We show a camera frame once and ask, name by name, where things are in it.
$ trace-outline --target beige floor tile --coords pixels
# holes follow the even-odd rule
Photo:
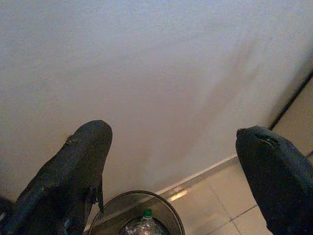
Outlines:
[[[266,221],[259,207],[255,207],[234,219],[234,223],[242,235],[272,235],[266,228]]]
[[[206,235],[230,220],[207,180],[167,200],[177,210],[187,235]]]
[[[232,222],[212,232],[210,235],[239,235],[235,225]]]
[[[208,179],[231,218],[256,205],[239,163],[226,167]]]

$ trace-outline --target tile floor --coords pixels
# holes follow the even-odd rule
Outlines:
[[[187,235],[271,235],[239,162],[167,198]]]

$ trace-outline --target green bottle cap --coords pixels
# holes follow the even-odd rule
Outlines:
[[[151,209],[145,209],[145,212],[143,213],[143,217],[145,219],[151,219],[152,218],[152,210]]]

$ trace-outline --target trash can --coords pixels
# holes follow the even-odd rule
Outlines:
[[[179,215],[161,196],[148,191],[123,193],[104,206],[94,218],[88,235],[126,235],[125,227],[140,221],[146,208],[153,211],[156,225],[164,235],[185,235]]]

